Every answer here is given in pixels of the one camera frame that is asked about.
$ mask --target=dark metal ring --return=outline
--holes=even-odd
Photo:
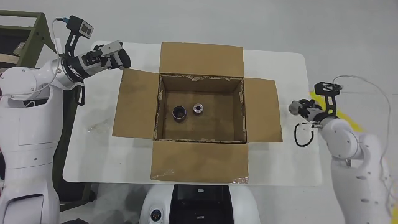
[[[176,122],[182,122],[187,117],[187,111],[183,106],[176,106],[173,109],[173,118]]]

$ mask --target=cylindrical part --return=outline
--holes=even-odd
[[[203,112],[203,105],[200,104],[200,103],[194,104],[194,105],[193,105],[193,112],[194,112],[196,115],[201,114],[201,113]]]
[[[176,106],[173,109],[173,118],[176,122],[182,122],[187,117],[187,111],[183,106]]]

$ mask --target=gray floor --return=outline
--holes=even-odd
[[[74,14],[95,27],[90,40],[158,44],[203,42],[245,49],[299,52],[311,85],[341,74],[383,87],[398,122],[398,0],[0,0],[0,9],[42,11],[47,19]],[[57,35],[67,38],[59,25]],[[386,140],[387,106],[375,89],[350,79],[339,107],[367,131]],[[398,175],[398,132],[387,158]],[[320,144],[324,183],[319,187],[252,187],[262,223],[342,223],[330,179],[330,155]],[[61,214],[62,221],[135,223],[148,185],[100,185],[98,200]]]

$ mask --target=white table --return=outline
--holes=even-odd
[[[109,42],[95,42],[95,45]],[[124,43],[133,69],[159,72],[160,44]],[[76,112],[63,170],[69,182],[155,184],[150,180],[153,141],[112,137],[121,70],[109,70],[85,80],[86,104]],[[308,98],[304,57],[300,54],[244,50],[244,76],[275,80],[282,125],[282,143],[249,144],[248,185],[306,185],[322,182],[317,135],[306,148],[296,146],[295,124],[288,112],[292,100]],[[302,142],[307,142],[308,132]]]

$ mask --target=cardboard box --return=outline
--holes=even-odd
[[[152,180],[247,183],[247,143],[282,142],[275,82],[244,78],[243,48],[225,45],[164,42],[159,72],[123,71],[113,136],[155,140]]]

